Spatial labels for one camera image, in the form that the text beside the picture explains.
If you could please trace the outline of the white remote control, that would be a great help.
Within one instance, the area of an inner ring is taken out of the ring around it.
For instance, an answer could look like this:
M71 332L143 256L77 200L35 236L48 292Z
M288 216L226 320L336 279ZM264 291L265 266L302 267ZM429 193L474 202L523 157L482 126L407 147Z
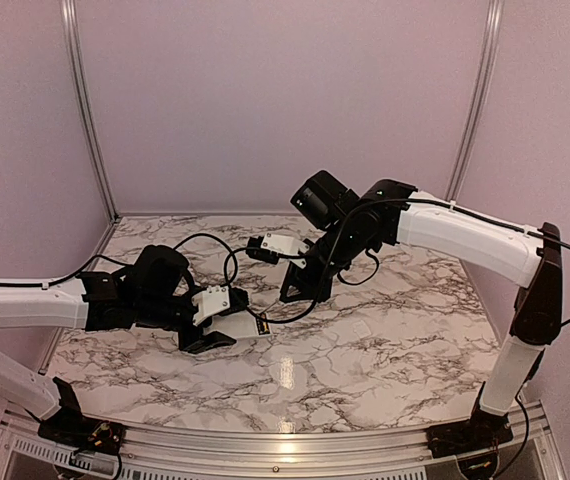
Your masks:
M228 316L214 316L211 324L204 329L205 334L220 332L236 340L267 337L257 333L256 319L246 311L237 312Z

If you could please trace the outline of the white battery cover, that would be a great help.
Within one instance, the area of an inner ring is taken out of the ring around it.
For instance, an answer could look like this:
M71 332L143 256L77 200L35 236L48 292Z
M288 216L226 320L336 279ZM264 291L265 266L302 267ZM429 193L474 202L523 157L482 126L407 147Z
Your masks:
M355 322L353 325L353 331L359 338L367 338L371 335L371 330L368 325L363 321Z

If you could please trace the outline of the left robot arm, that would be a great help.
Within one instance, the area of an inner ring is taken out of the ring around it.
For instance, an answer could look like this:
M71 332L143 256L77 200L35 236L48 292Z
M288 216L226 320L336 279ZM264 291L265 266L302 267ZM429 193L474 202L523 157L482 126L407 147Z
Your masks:
M113 273L88 271L67 280L10 284L0 281L0 329L62 327L86 332L140 328L177 333L190 354L235 344L204 325L231 306L230 290L201 288L187 258L163 245L146 246L136 261ZM0 396L40 421L71 445L90 438L91 423L81 415L71 387L41 377L0 352Z

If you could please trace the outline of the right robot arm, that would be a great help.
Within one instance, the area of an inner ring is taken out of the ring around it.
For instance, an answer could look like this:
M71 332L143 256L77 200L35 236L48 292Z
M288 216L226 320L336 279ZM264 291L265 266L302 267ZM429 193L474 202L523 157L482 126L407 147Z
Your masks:
M516 224L464 210L415 186L376 182L359 196L325 170L305 181L292 205L322 236L294 249L280 299L323 302L332 281L356 256L402 244L443 253L491 270L518 285L515 314L489 379L460 438L480 448L502 420L546 346L561 331L562 257L552 224L533 233Z

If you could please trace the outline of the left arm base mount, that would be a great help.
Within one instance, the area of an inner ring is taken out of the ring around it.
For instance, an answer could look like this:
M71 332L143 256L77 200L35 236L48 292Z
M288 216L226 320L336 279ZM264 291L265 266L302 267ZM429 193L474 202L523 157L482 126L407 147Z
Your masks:
M81 452L116 455L120 452L126 427L118 422L81 415L41 421L38 435Z

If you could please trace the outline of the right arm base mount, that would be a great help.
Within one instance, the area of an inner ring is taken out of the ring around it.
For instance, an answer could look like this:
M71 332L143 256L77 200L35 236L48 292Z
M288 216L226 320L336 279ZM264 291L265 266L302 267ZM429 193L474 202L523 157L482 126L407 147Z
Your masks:
M431 426L426 430L426 436L434 458L497 447L514 438L507 416L484 413L467 420Z

